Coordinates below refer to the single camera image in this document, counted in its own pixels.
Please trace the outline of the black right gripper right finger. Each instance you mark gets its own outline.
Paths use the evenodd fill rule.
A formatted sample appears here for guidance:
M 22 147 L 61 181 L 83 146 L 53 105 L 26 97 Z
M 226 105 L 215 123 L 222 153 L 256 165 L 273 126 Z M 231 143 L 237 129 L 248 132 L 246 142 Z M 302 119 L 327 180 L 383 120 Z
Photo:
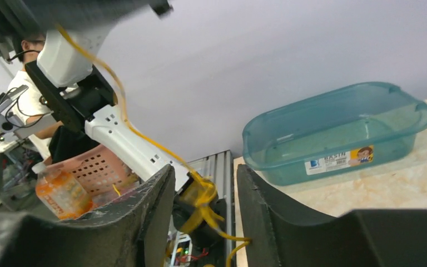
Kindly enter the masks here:
M 356 209 L 334 217 L 246 165 L 237 190 L 249 266 L 427 266 L 427 209 Z

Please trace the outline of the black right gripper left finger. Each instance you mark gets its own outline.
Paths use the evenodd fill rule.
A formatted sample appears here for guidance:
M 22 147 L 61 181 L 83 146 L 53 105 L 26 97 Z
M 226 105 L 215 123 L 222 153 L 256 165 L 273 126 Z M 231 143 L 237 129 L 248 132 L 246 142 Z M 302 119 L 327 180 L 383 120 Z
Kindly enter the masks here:
M 76 220 L 0 212 L 0 266 L 162 266 L 174 186 L 167 165 L 119 201 Z

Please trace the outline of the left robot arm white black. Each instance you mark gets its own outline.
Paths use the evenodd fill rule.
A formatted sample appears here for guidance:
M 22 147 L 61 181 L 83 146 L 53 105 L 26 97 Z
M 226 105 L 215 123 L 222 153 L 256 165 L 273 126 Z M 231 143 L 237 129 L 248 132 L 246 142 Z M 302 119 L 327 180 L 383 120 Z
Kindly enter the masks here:
M 0 53 L 9 57 L 8 46 L 15 37 L 46 33 L 43 51 L 27 69 L 54 117 L 76 131 L 83 130 L 143 179 L 172 165 L 177 179 L 175 203 L 190 213 L 180 230 L 193 240 L 219 239 L 224 235 L 222 217 L 211 208 L 218 198 L 215 185 L 134 128 L 119 79 L 116 104 L 79 108 L 79 100 L 64 100 L 57 94 L 60 88 L 87 82 L 90 75 L 95 80 L 88 83 L 86 92 L 105 85 L 98 69 L 109 74 L 113 70 L 97 58 L 100 46 L 119 20 L 144 7 L 158 16 L 172 11 L 168 1 L 0 1 Z

